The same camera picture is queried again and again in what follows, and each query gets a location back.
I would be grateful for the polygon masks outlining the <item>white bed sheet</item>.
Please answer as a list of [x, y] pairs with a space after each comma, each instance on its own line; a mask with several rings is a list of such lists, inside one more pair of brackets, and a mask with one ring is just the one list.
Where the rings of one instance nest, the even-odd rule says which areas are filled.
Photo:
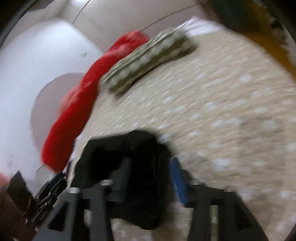
[[225, 29], [223, 25], [197, 16], [176, 27], [176, 30], [184, 32], [187, 37], [206, 35], [223, 29]]

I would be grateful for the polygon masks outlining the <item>beige dotted bed quilt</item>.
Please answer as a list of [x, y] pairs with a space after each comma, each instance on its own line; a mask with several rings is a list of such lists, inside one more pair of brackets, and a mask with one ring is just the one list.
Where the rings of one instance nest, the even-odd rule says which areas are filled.
[[92, 137], [154, 131], [196, 179], [236, 190], [268, 239], [284, 240], [295, 225], [295, 80], [242, 35], [193, 40], [194, 52], [122, 97], [100, 91], [73, 161]]

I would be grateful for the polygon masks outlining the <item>olive patterned pillow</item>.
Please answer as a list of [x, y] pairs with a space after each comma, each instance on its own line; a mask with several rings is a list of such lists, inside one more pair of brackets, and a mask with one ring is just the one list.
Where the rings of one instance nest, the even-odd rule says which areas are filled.
[[153, 68], [192, 53], [197, 44], [183, 30], [170, 27], [116, 63], [101, 79], [99, 87], [122, 96]]

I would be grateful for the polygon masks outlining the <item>red long bolster quilt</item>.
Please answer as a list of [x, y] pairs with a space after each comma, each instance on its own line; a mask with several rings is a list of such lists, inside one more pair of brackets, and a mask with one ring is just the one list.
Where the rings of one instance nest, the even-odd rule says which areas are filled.
[[121, 36], [99, 59], [97, 59], [74, 90], [61, 114], [52, 125], [42, 150], [42, 162], [54, 172], [67, 166], [75, 139], [84, 129], [94, 102], [99, 94], [99, 81], [118, 61], [149, 41], [141, 31], [131, 31]]

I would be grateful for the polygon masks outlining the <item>black pants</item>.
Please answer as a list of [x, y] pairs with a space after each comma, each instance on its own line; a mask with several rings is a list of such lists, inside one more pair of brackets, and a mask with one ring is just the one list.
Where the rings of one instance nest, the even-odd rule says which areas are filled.
[[168, 147], [146, 131], [92, 138], [76, 163], [71, 185], [86, 189], [112, 180], [110, 217], [154, 230], [166, 214], [170, 156]]

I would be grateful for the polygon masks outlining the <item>round white headboard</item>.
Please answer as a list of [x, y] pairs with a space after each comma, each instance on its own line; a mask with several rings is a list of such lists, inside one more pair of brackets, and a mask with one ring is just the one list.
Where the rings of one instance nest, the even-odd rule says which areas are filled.
[[48, 133], [58, 117], [64, 95], [84, 76], [83, 73], [66, 73], [53, 79], [37, 95], [31, 111], [31, 134], [38, 152], [42, 151]]

